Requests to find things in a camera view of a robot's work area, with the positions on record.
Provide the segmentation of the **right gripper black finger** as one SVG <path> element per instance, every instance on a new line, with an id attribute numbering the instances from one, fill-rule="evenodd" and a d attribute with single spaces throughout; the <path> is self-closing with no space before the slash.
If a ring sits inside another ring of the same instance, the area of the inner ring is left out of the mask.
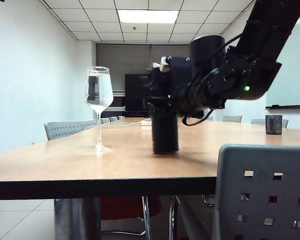
<path id="1" fill-rule="evenodd" d="M 150 114 L 168 114 L 172 112 L 169 95 L 172 92 L 171 72 L 162 72 L 160 69 L 148 69 L 146 77 L 149 81 L 145 85 L 143 105 Z"/>

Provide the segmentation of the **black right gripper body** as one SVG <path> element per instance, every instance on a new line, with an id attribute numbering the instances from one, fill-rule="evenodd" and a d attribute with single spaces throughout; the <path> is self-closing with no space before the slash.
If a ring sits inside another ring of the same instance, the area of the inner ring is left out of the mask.
<path id="1" fill-rule="evenodd" d="M 191 63 L 186 57 L 168 56 L 166 63 L 170 67 L 170 101 L 176 112 L 184 112 L 187 103 L 187 88 L 191 81 Z"/>

